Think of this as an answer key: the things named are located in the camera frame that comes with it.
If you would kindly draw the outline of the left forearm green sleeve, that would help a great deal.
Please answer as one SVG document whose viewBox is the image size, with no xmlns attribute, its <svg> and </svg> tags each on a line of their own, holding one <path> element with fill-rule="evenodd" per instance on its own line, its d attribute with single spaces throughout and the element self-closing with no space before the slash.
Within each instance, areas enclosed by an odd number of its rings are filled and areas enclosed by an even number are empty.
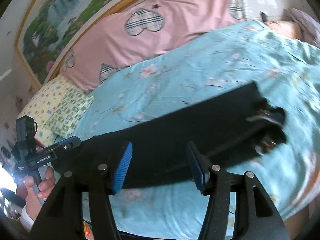
<svg viewBox="0 0 320 240">
<path fill-rule="evenodd" d="M 13 239 L 29 239 L 29 233 L 34 221 L 27 214 L 25 206 L 18 219 L 9 218 L 1 209 L 1 226 Z"/>
</svg>

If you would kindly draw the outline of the person's left hand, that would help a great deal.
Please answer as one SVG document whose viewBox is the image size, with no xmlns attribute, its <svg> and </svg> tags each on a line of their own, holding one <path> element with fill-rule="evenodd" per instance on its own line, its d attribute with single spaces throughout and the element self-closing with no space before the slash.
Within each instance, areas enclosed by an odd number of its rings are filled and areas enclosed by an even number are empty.
<svg viewBox="0 0 320 240">
<path fill-rule="evenodd" d="M 27 190 L 25 210 L 33 221 L 36 220 L 42 208 L 40 200 L 45 201 L 48 198 L 55 187 L 55 182 L 54 169 L 50 166 L 47 167 L 44 180 L 39 186 L 36 185 L 32 176 L 26 176 L 24 178 L 24 185 Z"/>
</svg>

